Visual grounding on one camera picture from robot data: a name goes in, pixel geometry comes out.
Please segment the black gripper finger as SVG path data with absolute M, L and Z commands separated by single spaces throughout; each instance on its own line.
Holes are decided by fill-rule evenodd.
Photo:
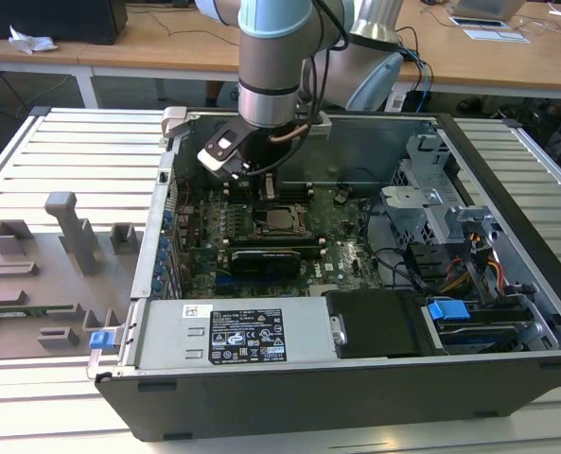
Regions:
M 262 206 L 272 206 L 277 203 L 279 189 L 274 172 L 267 172 L 258 178 L 257 194 Z

